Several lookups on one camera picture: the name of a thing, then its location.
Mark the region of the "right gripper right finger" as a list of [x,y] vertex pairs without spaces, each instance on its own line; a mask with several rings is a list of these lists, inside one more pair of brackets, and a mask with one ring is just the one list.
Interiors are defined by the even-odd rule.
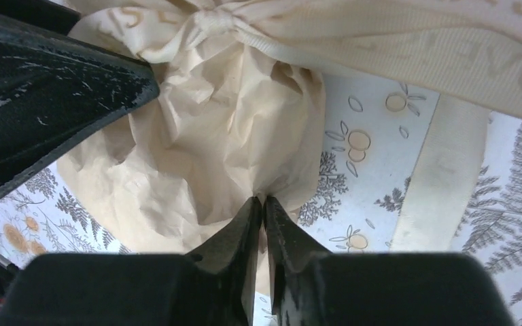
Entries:
[[271,279],[271,310],[278,325],[319,325],[311,260],[328,250],[306,233],[280,201],[268,196],[263,205]]

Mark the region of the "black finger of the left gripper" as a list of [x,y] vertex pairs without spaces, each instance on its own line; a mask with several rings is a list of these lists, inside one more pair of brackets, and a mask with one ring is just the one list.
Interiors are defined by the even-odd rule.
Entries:
[[0,199],[155,99],[146,63],[72,39],[64,6],[0,6]]

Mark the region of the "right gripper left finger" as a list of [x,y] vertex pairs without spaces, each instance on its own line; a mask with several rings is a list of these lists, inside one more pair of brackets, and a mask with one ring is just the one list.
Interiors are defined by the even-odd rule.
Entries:
[[248,198],[232,220],[185,256],[185,325],[251,325],[262,204]]

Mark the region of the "colourful flower bouquet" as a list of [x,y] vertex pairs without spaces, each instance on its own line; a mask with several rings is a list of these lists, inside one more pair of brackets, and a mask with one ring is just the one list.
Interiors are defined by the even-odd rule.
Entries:
[[323,73],[367,72],[522,118],[522,1],[73,1],[70,36],[151,65],[155,100],[58,160],[115,237],[196,228],[317,189]]

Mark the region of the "cream ribbon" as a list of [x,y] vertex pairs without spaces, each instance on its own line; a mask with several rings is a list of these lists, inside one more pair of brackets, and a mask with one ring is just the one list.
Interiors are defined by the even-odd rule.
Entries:
[[479,178],[490,111],[442,95],[406,191],[390,251],[446,251]]

